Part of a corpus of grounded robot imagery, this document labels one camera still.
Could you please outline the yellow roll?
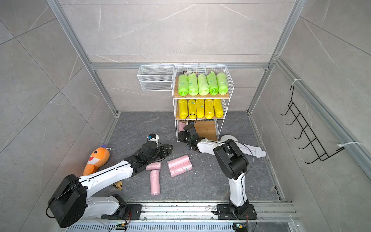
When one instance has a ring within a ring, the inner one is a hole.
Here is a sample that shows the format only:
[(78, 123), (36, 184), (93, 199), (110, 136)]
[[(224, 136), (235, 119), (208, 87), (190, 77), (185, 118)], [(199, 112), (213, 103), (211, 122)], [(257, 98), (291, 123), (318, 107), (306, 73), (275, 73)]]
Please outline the yellow roll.
[(188, 117), (188, 102), (186, 99), (179, 99), (179, 118), (186, 119)]
[(196, 101), (194, 99), (188, 100), (188, 118), (189, 119), (197, 118), (197, 107)]

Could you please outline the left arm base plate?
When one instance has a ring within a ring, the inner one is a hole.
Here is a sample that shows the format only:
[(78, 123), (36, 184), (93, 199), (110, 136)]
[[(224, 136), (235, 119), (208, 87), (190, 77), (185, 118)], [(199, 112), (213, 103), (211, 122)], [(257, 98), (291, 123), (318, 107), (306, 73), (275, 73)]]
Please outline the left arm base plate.
[(142, 211), (141, 204), (120, 206), (113, 215), (102, 215), (101, 219), (108, 220), (139, 220)]

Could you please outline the green roll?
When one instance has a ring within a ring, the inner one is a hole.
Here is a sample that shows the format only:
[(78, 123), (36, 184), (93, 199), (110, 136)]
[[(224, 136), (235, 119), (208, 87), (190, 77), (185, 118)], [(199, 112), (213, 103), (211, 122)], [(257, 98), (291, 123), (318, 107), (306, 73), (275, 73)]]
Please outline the green roll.
[(210, 74), (207, 75), (207, 82), (209, 85), (209, 93), (212, 96), (215, 96), (219, 92), (218, 84), (217, 84), (217, 78), (214, 72), (210, 72)]
[(188, 76), (187, 74), (180, 75), (178, 78), (178, 94), (181, 97), (188, 95)]
[(197, 75), (193, 72), (188, 75), (188, 94), (196, 96), (199, 94)]
[(209, 94), (209, 85), (204, 74), (198, 75), (198, 90), (201, 96)]

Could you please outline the green roll diagonal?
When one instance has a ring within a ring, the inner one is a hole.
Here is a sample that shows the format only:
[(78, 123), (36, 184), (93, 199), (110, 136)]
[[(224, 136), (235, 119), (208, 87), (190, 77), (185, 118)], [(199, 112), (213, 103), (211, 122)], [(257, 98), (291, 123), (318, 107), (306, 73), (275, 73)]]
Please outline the green roll diagonal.
[(216, 75), (217, 84), (218, 84), (218, 93), (220, 95), (225, 95), (228, 93), (228, 80), (227, 75), (224, 72), (220, 72)]

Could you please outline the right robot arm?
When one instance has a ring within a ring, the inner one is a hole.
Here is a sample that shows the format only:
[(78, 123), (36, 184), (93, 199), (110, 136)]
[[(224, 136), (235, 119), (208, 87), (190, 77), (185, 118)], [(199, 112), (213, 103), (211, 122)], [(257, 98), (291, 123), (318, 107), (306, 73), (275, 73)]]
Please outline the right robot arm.
[(190, 149), (201, 153), (214, 155), (222, 170), (229, 179), (230, 198), (229, 214), (234, 218), (247, 214), (249, 201), (245, 193), (245, 175), (252, 168), (249, 166), (247, 155), (261, 158), (266, 155), (261, 148), (242, 144), (231, 135), (222, 136), (222, 141), (217, 142), (201, 138), (194, 128), (180, 131), (178, 141), (186, 143)]

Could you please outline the yellow roll diagonal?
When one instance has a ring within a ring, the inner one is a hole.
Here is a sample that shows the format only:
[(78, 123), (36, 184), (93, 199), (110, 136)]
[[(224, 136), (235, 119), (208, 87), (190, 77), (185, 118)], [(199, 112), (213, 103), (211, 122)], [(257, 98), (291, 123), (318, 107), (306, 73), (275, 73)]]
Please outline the yellow roll diagonal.
[(197, 99), (196, 100), (196, 114), (199, 119), (204, 117), (205, 109), (204, 109), (204, 99)]

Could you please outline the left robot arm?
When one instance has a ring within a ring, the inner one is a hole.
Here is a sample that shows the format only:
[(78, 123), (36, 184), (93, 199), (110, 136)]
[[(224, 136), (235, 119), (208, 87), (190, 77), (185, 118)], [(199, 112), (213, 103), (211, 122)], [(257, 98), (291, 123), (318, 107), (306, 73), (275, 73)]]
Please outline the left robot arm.
[(173, 146), (147, 141), (133, 155), (118, 164), (87, 176), (66, 176), (47, 203), (59, 227), (67, 228), (82, 218), (123, 219), (127, 203), (117, 194), (110, 197), (94, 197), (98, 191), (144, 171), (154, 162), (170, 156)]

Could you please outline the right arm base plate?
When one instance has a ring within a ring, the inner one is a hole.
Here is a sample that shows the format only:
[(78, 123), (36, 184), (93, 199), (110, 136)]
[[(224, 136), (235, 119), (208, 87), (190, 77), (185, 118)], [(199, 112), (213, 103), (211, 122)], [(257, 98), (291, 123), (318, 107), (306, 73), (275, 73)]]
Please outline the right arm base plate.
[(256, 220), (258, 218), (256, 210), (251, 204), (238, 208), (229, 204), (218, 204), (212, 213), (217, 215), (219, 220)]

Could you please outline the yellow roll horizontal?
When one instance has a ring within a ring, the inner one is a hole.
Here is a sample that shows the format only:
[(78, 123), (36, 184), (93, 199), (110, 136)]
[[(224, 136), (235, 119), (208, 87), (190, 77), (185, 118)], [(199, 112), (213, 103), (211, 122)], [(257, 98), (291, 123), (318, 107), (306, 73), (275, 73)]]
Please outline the yellow roll horizontal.
[(214, 117), (214, 105), (212, 99), (206, 99), (204, 101), (205, 118), (212, 119)]
[(223, 105), (220, 99), (213, 100), (214, 115), (216, 118), (222, 118), (224, 116)]

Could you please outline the pink roll diagonal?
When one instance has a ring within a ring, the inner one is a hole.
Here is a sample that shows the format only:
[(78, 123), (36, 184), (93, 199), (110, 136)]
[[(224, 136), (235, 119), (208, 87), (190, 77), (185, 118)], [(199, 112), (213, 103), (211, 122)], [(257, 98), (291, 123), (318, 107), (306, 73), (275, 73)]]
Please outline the pink roll diagonal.
[(186, 122), (185, 121), (179, 121), (178, 123), (178, 133), (182, 132), (182, 131), (185, 131), (184, 130), (184, 127), (186, 126)]

